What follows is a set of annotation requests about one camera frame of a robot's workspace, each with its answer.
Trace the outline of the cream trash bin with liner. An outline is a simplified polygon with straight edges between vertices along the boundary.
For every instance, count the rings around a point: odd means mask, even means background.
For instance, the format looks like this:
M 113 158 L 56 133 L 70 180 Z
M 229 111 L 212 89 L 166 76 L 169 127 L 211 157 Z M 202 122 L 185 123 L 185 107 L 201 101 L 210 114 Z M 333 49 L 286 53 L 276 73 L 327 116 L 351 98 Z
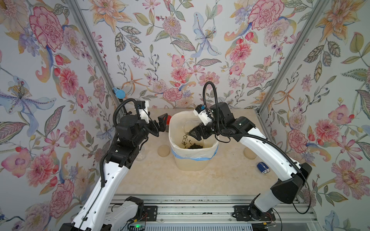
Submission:
M 203 170 L 215 156 L 219 142 L 214 137 L 197 141 L 185 135 L 183 125 L 190 119 L 200 120 L 192 111 L 182 111 L 172 116 L 169 141 L 177 167 L 183 171 L 199 171 Z

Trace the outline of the beige jar lid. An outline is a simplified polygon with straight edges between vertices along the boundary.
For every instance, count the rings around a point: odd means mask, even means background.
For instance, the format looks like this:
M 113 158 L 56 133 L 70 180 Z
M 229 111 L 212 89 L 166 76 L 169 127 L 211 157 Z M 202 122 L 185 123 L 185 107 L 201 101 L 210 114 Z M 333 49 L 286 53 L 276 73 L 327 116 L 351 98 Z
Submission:
M 250 148 L 247 147 L 243 150 L 243 154 L 249 160 L 254 160 L 257 157 L 257 155 Z
M 160 157 L 167 157 L 169 154 L 170 154 L 170 147 L 167 146 L 167 145 L 161 145 L 159 146 L 159 148 L 157 149 L 157 153 Z

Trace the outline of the clear glass tea jar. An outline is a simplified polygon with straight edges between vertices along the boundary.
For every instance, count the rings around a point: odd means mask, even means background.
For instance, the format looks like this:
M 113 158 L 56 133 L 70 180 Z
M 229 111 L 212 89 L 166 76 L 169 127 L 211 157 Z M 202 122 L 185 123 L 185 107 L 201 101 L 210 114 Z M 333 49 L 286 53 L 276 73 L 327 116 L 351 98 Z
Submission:
M 146 158 L 145 147 L 142 147 L 136 157 L 136 161 L 143 161 Z

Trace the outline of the beige lid tea jar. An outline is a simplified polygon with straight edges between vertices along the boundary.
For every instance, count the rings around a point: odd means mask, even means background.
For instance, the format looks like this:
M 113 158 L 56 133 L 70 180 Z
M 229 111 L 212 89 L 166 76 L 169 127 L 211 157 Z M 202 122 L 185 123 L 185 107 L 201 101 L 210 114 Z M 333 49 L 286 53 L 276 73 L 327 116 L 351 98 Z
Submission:
M 199 128 L 200 125 L 203 125 L 203 123 L 200 120 L 197 119 L 190 119 L 186 120 L 183 125 L 183 132 L 185 135 L 188 135 L 188 132 L 191 131 L 193 128 Z

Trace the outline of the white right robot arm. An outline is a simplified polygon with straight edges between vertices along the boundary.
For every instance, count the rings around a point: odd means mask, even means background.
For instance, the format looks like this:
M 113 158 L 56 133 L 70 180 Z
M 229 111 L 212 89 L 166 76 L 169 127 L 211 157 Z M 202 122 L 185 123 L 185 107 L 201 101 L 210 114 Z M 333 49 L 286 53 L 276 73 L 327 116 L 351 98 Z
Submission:
M 264 136 L 248 118 L 235 118 L 227 103 L 218 101 L 216 87 L 208 81 L 203 86 L 203 94 L 211 87 L 214 92 L 214 105 L 207 107 L 205 103 L 194 110 L 201 123 L 187 132 L 188 136 L 201 141 L 211 136 L 226 137 L 243 144 L 256 154 L 277 175 L 277 182 L 263 194 L 258 194 L 252 202 L 233 217 L 242 216 L 246 221 L 261 220 L 268 211 L 279 204 L 294 205 L 298 193 L 307 184 L 312 167 L 300 164 L 290 158 L 276 144 Z

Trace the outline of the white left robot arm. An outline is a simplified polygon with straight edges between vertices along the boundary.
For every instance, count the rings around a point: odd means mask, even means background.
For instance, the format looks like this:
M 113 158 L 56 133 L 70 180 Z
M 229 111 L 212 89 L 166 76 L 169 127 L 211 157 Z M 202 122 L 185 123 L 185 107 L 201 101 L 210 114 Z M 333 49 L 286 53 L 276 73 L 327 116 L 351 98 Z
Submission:
M 99 162 L 100 182 L 73 221 L 61 226 L 62 231 L 122 231 L 146 218 L 144 202 L 137 197 L 128 197 L 109 214 L 107 210 L 149 135 L 159 137 L 166 131 L 168 114 L 152 120 L 148 108 L 147 101 L 132 98 L 124 100 L 116 108 L 113 114 L 115 135 Z

